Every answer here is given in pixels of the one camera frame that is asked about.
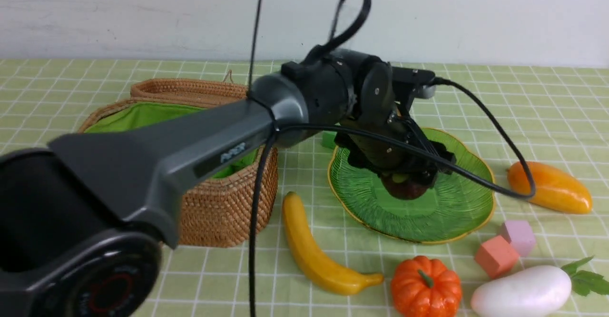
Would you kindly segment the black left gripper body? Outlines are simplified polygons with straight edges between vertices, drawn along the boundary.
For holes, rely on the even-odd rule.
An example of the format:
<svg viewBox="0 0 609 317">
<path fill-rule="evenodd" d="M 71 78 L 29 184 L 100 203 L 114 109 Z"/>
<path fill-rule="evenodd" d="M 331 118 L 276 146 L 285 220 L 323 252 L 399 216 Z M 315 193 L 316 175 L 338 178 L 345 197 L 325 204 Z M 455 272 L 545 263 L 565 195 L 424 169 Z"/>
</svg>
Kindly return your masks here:
<svg viewBox="0 0 609 317">
<path fill-rule="evenodd" d="M 387 124 L 378 128 L 368 125 L 363 129 L 456 163 L 456 156 L 443 143 L 428 139 L 409 115 L 399 117 L 394 113 Z M 365 168 L 388 183 L 433 184 L 439 172 L 451 174 L 451 169 L 439 168 L 427 159 L 370 137 L 339 132 L 334 142 L 338 147 L 349 150 L 348 163 L 352 167 Z"/>
</svg>

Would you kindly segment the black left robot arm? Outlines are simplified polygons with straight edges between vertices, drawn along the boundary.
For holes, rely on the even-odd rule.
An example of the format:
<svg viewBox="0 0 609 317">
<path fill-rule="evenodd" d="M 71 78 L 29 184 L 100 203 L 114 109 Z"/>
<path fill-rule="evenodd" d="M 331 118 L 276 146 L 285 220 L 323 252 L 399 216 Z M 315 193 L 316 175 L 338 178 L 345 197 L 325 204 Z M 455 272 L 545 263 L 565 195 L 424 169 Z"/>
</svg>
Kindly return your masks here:
<svg viewBox="0 0 609 317">
<path fill-rule="evenodd" d="M 312 50 L 246 98 L 116 133 L 70 133 L 1 156 L 1 315 L 128 317 L 175 247 L 181 198 L 261 145 L 287 148 L 337 123 L 350 162 L 432 186 L 455 157 L 409 117 L 440 78 L 374 55 Z"/>
</svg>

